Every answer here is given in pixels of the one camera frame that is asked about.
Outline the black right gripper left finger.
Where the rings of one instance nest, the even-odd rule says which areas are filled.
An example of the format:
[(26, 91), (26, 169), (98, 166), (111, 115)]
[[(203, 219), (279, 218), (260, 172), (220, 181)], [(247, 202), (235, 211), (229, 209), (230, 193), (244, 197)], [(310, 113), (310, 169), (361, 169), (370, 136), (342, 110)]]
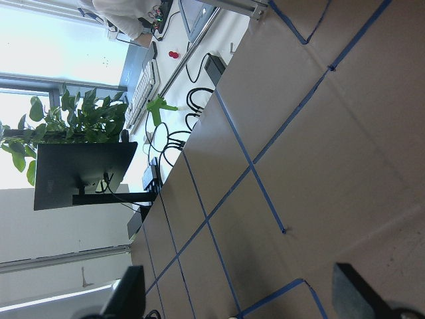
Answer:
[(129, 266), (100, 312), (102, 318), (142, 318), (145, 312), (145, 275), (142, 266)]

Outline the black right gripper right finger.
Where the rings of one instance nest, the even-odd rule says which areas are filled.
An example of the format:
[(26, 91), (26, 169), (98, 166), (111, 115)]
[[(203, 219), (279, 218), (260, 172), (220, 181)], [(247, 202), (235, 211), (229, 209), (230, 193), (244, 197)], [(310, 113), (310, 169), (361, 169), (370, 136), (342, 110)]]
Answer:
[(349, 263), (335, 263), (332, 305), (338, 318), (397, 318), (393, 309)]

